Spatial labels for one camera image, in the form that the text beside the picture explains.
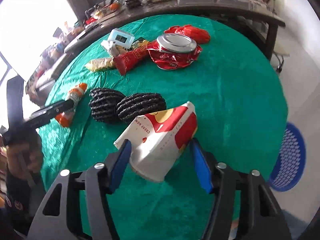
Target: person's hand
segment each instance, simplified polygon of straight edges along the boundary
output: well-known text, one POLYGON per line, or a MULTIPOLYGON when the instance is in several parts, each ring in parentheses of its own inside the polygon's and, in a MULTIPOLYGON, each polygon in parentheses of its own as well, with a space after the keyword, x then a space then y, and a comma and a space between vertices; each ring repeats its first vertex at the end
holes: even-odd
POLYGON ((25 173, 22 170, 18 155, 23 152, 29 153, 30 161, 27 161, 28 170, 33 173, 38 173, 43 163, 43 153, 41 151, 41 137, 36 134, 33 138, 33 143, 22 142, 19 144, 12 144, 7 146, 7 160, 10 173, 19 178, 26 179, 25 173))

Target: bottle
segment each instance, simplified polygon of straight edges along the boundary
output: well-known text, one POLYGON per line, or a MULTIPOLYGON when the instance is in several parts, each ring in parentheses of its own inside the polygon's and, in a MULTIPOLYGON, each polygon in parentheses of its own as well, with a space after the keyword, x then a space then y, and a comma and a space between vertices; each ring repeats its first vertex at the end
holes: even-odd
POLYGON ((79 101, 81 100, 82 96, 84 95, 85 91, 87 90, 86 83, 80 83, 74 86, 69 92, 67 93, 66 100, 71 99, 74 102, 74 107, 66 112, 58 114, 55 119, 62 127, 69 127, 73 116, 76 113, 76 106, 78 105, 79 101))

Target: black gripper frame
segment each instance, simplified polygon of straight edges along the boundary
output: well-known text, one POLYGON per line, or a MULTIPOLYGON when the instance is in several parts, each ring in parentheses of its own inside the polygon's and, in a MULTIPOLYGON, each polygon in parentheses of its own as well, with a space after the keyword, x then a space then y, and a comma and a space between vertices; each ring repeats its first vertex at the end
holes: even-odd
POLYGON ((103 163, 76 173, 61 171, 39 206, 27 240, 118 240, 106 194, 119 187, 130 154, 131 142, 126 139, 103 163), (80 190, 86 192, 91 236, 82 229, 80 190))
POLYGON ((241 191, 236 240, 292 240, 281 208, 257 170, 246 174, 234 171, 225 163, 218 163, 195 138, 190 142, 190 150, 201 186, 207 193, 215 195, 200 240, 228 239, 236 190, 241 191))

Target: round table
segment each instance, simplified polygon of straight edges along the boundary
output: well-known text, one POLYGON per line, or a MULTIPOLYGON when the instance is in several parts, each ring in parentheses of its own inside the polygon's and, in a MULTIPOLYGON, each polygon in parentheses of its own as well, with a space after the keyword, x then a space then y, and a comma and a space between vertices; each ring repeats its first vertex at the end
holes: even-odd
MULTIPOLYGON (((104 124, 90 116, 89 92, 107 87, 125 95, 157 92, 167 108, 191 101, 196 108, 198 138, 203 149, 233 169, 258 169, 268 179, 276 162, 287 119, 287 105, 279 79, 262 52, 237 31, 216 21, 190 15, 158 15, 121 29, 152 41, 173 25, 207 30, 208 44, 190 66, 164 71, 149 58, 121 76, 118 70, 92 73, 84 65, 108 57, 100 45, 108 35, 82 51, 52 88, 47 104, 65 98, 68 90, 86 82, 71 127, 56 120, 40 129, 45 155, 42 176, 46 189, 58 172, 83 171, 115 152, 113 142, 126 124, 104 124)), ((153 183, 127 167, 122 183, 108 195, 112 217, 121 240, 199 239, 212 207, 212 195, 200 187, 188 148, 163 183, 153 183)), ((90 234, 84 194, 81 196, 84 232, 90 234)), ((238 217, 239 195, 234 218, 238 217)))

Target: coiled black rope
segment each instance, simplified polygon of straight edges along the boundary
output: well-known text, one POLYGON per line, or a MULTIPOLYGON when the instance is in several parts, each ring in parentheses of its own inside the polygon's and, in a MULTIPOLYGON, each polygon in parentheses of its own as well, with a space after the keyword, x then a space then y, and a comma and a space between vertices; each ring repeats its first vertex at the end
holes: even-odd
POLYGON ((166 110, 164 98, 158 93, 136 93, 126 97, 117 90, 95 88, 91 90, 91 115, 98 122, 121 120, 131 123, 138 115, 166 110))
POLYGON ((120 102, 125 95, 121 92, 109 88, 94 88, 90 91, 89 106, 91 115, 98 122, 113 123, 119 120, 116 115, 116 104, 120 102))

